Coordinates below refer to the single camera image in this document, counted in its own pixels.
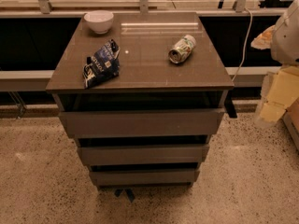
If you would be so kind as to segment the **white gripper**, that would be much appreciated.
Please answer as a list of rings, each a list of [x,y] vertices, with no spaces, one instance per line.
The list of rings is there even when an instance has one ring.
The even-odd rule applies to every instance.
[[[275,26],[261,32],[251,42],[255,49],[269,49]],[[258,104],[254,123],[257,127],[273,127],[299,98],[299,67],[282,66],[276,73],[268,73],[262,85],[261,103]]]

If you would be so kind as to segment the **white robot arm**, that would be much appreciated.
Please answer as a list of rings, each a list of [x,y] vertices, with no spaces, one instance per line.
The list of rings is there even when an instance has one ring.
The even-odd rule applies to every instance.
[[[276,73],[268,73],[264,78],[255,112],[255,124],[269,128],[299,98],[299,0],[294,0],[276,24],[255,37],[250,45],[270,49],[272,59],[281,64]]]

